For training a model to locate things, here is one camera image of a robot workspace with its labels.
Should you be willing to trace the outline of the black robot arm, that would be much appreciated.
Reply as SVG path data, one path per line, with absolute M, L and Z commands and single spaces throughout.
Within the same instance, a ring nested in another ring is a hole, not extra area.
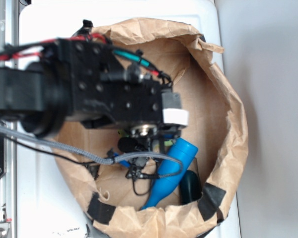
M 139 53 L 82 36 L 38 42 L 39 60 L 24 70 L 0 67 L 0 120 L 19 121 L 37 137 L 64 122 L 173 138 L 189 113 L 171 78 Z

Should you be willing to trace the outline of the black gripper finger with white pad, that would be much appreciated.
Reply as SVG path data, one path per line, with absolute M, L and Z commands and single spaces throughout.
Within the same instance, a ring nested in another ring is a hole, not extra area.
M 189 123 L 189 112 L 182 109 L 181 97 L 178 93 L 162 93 L 162 119 L 166 125 L 185 128 Z

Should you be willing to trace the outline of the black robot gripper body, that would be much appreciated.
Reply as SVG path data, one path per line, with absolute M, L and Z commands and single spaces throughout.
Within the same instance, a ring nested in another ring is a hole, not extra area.
M 63 84 L 66 121 L 86 128 L 162 123 L 163 85 L 142 74 L 148 63 L 131 51 L 59 39 L 44 46 L 41 63 Z

